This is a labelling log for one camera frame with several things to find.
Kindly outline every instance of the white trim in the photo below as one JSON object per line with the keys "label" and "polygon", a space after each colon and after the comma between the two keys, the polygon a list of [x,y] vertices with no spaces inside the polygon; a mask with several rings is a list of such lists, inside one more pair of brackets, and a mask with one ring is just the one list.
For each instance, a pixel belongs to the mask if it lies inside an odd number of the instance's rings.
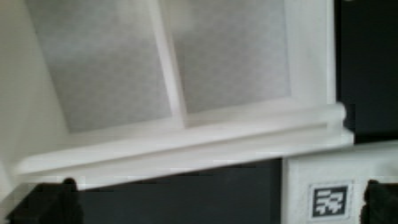
{"label": "white trim", "polygon": [[282,135],[285,131],[298,128],[315,125],[328,126],[339,123],[342,118],[344,108],[335,104],[296,111],[292,114],[282,114],[253,120],[223,122],[189,128],[161,136],[141,137],[29,156],[19,162],[15,172],[33,173],[188,148],[202,144],[214,144],[216,142],[230,141],[255,135],[269,135],[275,133]]}
{"label": "white trim", "polygon": [[72,177],[77,189],[84,190],[307,152],[328,151],[349,144],[351,134],[346,131],[308,128],[271,137],[257,136],[28,174],[22,179],[28,182],[58,182]]}
{"label": "white trim", "polygon": [[291,96],[335,102],[331,0],[283,0]]}
{"label": "white trim", "polygon": [[157,55],[163,69],[163,80],[164,80],[170,112],[175,122],[179,123],[180,127],[184,127],[186,106],[182,97],[180,77],[179,77],[172,34],[161,3],[163,3],[161,0],[147,0],[148,14],[152,20],[152,30],[157,45]]}
{"label": "white trim", "polygon": [[335,28],[333,28],[333,0],[326,1],[326,103],[335,103]]}

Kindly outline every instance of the black cabinet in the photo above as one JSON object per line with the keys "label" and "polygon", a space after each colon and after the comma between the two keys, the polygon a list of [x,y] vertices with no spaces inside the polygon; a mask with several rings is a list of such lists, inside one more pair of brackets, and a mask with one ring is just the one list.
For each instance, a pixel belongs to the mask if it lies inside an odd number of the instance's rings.
{"label": "black cabinet", "polygon": [[398,138],[398,1],[335,1],[337,93],[356,143]]}

